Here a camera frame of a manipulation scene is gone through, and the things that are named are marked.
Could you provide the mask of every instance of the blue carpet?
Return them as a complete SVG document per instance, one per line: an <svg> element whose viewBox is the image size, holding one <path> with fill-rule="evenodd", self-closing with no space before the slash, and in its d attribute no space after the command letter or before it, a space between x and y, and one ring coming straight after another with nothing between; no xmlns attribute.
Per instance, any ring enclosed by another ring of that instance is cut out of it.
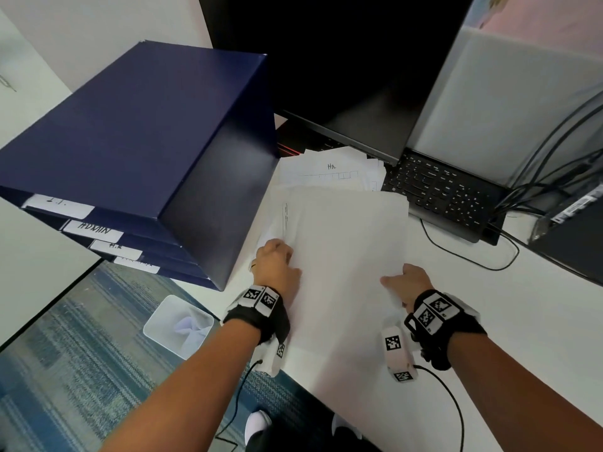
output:
<svg viewBox="0 0 603 452"><path fill-rule="evenodd" d="M181 363L142 334L171 280L103 263L0 353L0 436L7 452L96 451L125 415ZM262 408L302 449L320 449L332 412L283 372L252 373L227 437L242 443ZM235 410L231 401L222 424Z"/></svg>

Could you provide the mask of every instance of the hand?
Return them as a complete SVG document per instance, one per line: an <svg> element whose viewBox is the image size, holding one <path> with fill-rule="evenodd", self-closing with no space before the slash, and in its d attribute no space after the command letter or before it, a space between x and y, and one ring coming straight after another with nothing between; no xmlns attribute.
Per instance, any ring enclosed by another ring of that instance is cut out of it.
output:
<svg viewBox="0 0 603 452"><path fill-rule="evenodd" d="M404 264L402 274L398 276L383 276L381 285L398 295L409 314L414 312L414 302L417 297L425 290L433 288L425 270L410 263Z"/></svg>
<svg viewBox="0 0 603 452"><path fill-rule="evenodd" d="M283 297L288 308L300 287L302 270L290 268L293 249L280 239L271 239L260 247L252 261L253 283L275 289Z"/></svg>

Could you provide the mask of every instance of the computer monitor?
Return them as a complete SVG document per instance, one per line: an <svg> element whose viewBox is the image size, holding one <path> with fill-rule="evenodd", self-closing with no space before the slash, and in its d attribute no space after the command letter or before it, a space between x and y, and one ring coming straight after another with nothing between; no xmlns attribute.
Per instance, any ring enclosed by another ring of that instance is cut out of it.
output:
<svg viewBox="0 0 603 452"><path fill-rule="evenodd" d="M472 0L200 0L218 49L268 54L275 112L396 164Z"/></svg>

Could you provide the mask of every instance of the navy blue binder box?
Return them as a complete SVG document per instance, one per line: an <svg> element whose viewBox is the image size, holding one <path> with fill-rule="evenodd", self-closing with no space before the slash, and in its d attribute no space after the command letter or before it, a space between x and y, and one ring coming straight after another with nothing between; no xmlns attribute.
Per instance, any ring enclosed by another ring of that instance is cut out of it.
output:
<svg viewBox="0 0 603 452"><path fill-rule="evenodd" d="M264 55L138 43L0 150L0 196L81 204L37 211L182 250L223 290L278 160L267 80Z"/></svg>

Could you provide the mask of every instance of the black keyboard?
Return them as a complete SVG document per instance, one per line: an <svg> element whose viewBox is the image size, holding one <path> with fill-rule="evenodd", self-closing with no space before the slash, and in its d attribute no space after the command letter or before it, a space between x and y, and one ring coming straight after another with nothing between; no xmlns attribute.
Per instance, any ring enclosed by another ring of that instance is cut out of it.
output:
<svg viewBox="0 0 603 452"><path fill-rule="evenodd" d="M504 192L409 149L398 165L388 169L381 190L405 195L411 214L471 242L481 238Z"/></svg>

